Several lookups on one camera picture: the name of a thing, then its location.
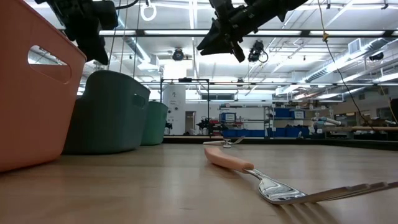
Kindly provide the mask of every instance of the dark green bin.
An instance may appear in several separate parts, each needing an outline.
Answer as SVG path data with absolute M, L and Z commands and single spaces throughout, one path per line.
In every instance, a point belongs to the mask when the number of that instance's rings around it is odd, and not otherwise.
M 149 94 L 122 73 L 91 74 L 73 109 L 63 153 L 111 154 L 140 146 Z
M 168 107 L 163 103 L 149 102 L 141 146 L 154 146 L 162 143 L 167 119 L 167 109 Z

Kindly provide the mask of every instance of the orange basket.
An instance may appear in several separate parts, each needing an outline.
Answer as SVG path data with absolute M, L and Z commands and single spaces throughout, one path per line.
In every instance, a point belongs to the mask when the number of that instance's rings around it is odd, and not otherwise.
M 24 1 L 1 6 L 0 171 L 5 171 L 61 154 L 86 58 Z M 29 65 L 35 45 L 66 65 Z

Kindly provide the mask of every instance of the green bin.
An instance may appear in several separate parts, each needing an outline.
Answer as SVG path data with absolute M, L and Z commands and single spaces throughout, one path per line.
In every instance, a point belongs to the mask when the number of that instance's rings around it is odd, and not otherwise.
M 140 146 L 150 91 L 107 70 L 87 79 L 70 121 L 64 154 L 111 154 Z
M 141 146 L 154 146 L 162 143 L 167 109 L 168 107 L 163 103 L 149 102 Z

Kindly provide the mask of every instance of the ceiling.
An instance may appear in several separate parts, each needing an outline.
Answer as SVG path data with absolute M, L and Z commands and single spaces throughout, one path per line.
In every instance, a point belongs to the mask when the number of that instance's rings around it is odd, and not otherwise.
M 62 28 L 54 13 L 46 5 L 36 5 L 34 0 L 27 2 L 42 16 L 44 16 L 56 28 Z M 126 0 L 114 0 L 115 5 L 124 5 Z M 378 0 L 331 0 L 331 8 L 325 9 L 326 1 L 321 1 L 323 8 L 323 20 L 327 29 L 398 29 L 398 0 L 387 0 L 389 7 L 381 9 L 384 1 Z M 130 7 L 128 10 L 120 10 L 119 18 L 124 22 L 127 29 L 209 29 L 211 18 L 215 17 L 214 10 L 208 1 L 192 0 L 152 0 L 156 6 L 157 14 L 151 21 L 145 21 L 139 14 L 140 4 Z M 235 5 L 244 4 L 244 1 L 233 1 Z M 145 15 L 150 17 L 152 9 L 145 9 Z M 290 11 L 286 15 L 285 24 L 278 18 L 265 23 L 260 29 L 321 29 L 320 11 L 317 1 L 309 0 L 296 11 Z M 194 48 L 201 42 L 201 37 L 192 40 L 191 37 L 137 37 L 137 43 L 148 55 L 157 55 L 160 64 L 171 63 L 170 53 L 175 48 L 183 49 L 184 54 L 190 56 L 195 54 L 197 61 L 197 77 L 210 78 L 213 81 L 230 82 L 237 78 L 245 78 L 245 81 L 261 82 L 265 78 L 278 78 L 278 82 L 297 82 L 295 75 L 306 73 L 309 70 L 320 66 L 330 59 L 330 55 L 321 38 L 256 38 L 245 37 L 240 46 L 243 48 L 246 58 L 249 49 L 256 40 L 262 40 L 269 54 L 269 61 L 265 64 L 248 63 L 245 60 L 238 63 L 233 55 L 207 55 L 201 56 Z M 354 38 L 330 38 L 329 46 L 334 55 L 347 50 L 348 43 Z M 107 37 L 106 50 L 112 52 L 110 69 L 135 76 L 140 81 L 150 82 L 160 80 L 160 72 L 150 72 L 140 70 L 140 64 L 134 59 L 134 52 L 129 48 L 121 37 Z M 395 45 L 385 50 L 385 58 L 396 58 L 398 53 Z M 371 66 L 380 62 L 369 62 Z M 85 77 L 90 75 L 95 65 L 93 62 L 87 63 L 85 67 Z M 357 60 L 343 68 L 344 75 L 352 75 L 364 70 L 364 60 Z M 193 67 L 188 68 L 187 75 L 194 76 Z

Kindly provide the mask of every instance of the wooden table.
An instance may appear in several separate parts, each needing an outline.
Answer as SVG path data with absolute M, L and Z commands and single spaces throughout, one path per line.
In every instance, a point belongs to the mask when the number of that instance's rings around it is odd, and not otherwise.
M 398 153 L 331 146 L 224 149 L 306 193 L 398 180 Z M 202 145 L 142 147 L 0 174 L 0 223 L 397 223 L 398 190 L 274 206 L 250 176 L 209 164 Z

